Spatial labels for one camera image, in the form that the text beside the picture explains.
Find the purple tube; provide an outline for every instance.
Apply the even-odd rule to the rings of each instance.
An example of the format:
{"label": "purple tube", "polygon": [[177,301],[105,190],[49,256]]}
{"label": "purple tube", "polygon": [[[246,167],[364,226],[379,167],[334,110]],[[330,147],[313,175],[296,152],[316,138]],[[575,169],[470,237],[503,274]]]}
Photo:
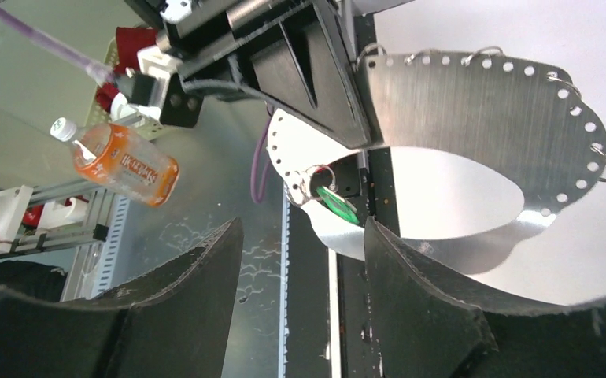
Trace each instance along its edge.
{"label": "purple tube", "polygon": [[47,35],[43,31],[33,28],[23,21],[18,20],[14,15],[6,12],[0,7],[0,21],[20,33],[30,42],[42,47],[54,55],[68,61],[79,69],[85,71],[97,84],[102,85],[106,81],[113,80],[113,69],[104,65],[87,55],[81,54],[78,50],[72,49],[64,43]]}
{"label": "purple tube", "polygon": [[254,149],[254,155],[252,158],[252,170],[249,175],[249,192],[252,195],[252,201],[256,204],[262,203],[264,201],[264,196],[266,194],[266,179],[268,178],[268,169],[271,167],[271,162],[266,161],[266,166],[264,170],[261,172],[261,181],[259,182],[259,187],[257,188],[257,171],[259,169],[259,156],[261,151],[264,149],[264,144],[266,143],[266,138],[268,137],[268,126],[271,124],[271,120],[269,119],[266,122],[266,126],[264,127],[264,131],[261,133],[261,137],[259,138],[259,142],[257,143],[257,148]]}

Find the metal bracket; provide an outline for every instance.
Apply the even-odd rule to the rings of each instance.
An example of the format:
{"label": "metal bracket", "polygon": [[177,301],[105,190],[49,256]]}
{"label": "metal bracket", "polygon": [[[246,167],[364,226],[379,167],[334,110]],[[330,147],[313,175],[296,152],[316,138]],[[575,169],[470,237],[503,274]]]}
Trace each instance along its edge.
{"label": "metal bracket", "polygon": [[[599,117],[571,90],[569,75],[555,66],[428,50],[366,57],[357,84],[363,103],[372,104],[366,109],[371,124],[379,126],[380,141],[371,148],[443,150],[477,161],[521,188],[525,206],[511,223],[457,239],[415,241],[415,248],[459,272],[499,265],[514,245],[543,232],[562,209],[588,193],[606,165],[591,148],[606,153]],[[275,169],[324,243],[363,259],[363,228],[309,201],[309,189],[300,184],[309,182],[301,178],[307,168],[359,150],[294,126],[300,121],[292,118],[279,110],[271,123],[268,152]],[[316,154],[307,153],[311,146]]]}

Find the orange drink bottle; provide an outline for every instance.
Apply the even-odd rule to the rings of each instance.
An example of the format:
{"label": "orange drink bottle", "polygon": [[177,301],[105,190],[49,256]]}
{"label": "orange drink bottle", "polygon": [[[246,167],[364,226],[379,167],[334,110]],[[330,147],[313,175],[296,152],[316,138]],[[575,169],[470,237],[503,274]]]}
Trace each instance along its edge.
{"label": "orange drink bottle", "polygon": [[135,201],[161,206],[178,180],[176,160],[128,127],[79,128],[60,118],[50,134],[69,146],[74,168],[83,178]]}

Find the white bottle cap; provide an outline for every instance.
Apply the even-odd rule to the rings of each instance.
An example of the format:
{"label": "white bottle cap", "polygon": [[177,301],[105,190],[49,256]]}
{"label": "white bottle cap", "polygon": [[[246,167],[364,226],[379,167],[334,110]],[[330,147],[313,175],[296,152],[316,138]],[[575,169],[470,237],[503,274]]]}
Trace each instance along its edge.
{"label": "white bottle cap", "polygon": [[72,138],[76,130],[78,130],[78,125],[75,122],[62,117],[50,127],[50,134],[56,139],[66,142]]}

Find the green tag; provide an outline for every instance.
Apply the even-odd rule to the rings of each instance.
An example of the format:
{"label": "green tag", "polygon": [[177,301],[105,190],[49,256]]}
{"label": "green tag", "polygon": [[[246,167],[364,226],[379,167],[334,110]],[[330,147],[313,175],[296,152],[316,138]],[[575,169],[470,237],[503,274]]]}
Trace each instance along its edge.
{"label": "green tag", "polygon": [[351,203],[345,201],[343,197],[335,194],[327,187],[318,187],[317,194],[323,199],[324,203],[327,204],[328,208],[334,212],[335,215],[341,217],[351,224],[359,224],[359,218],[357,218],[356,215],[357,208],[352,206]]}

